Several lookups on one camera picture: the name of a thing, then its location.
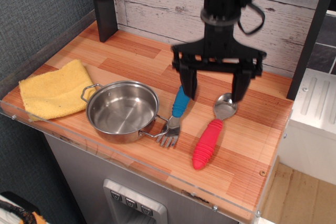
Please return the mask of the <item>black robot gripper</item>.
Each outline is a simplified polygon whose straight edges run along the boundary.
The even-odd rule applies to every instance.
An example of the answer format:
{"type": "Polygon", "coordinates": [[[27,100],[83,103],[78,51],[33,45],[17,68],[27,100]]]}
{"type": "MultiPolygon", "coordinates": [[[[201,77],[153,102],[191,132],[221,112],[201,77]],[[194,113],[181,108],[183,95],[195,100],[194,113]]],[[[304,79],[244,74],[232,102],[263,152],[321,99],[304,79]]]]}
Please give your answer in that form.
{"type": "Polygon", "coordinates": [[[240,24],[241,12],[232,17],[201,12],[205,24],[204,38],[175,45],[173,68],[180,72],[184,94],[194,100],[197,89],[197,71],[234,73],[232,100],[241,101],[249,87],[251,77],[261,76],[264,51],[245,46],[234,38],[234,25],[240,24]]]}

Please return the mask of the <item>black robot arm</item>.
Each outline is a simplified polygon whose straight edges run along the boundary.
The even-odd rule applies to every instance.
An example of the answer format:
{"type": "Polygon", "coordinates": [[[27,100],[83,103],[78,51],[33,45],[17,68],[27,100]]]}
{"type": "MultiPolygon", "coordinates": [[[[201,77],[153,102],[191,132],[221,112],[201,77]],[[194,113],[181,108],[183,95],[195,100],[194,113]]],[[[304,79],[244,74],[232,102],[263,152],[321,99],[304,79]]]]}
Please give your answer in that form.
{"type": "Polygon", "coordinates": [[[249,6],[262,19],[264,12],[252,0],[204,0],[201,19],[204,37],[198,41],[172,47],[172,66],[180,74],[184,94],[195,98],[197,71],[233,74],[232,100],[244,98],[251,79],[261,76],[264,51],[245,46],[234,38],[234,26],[241,27],[241,9],[249,6]]]}

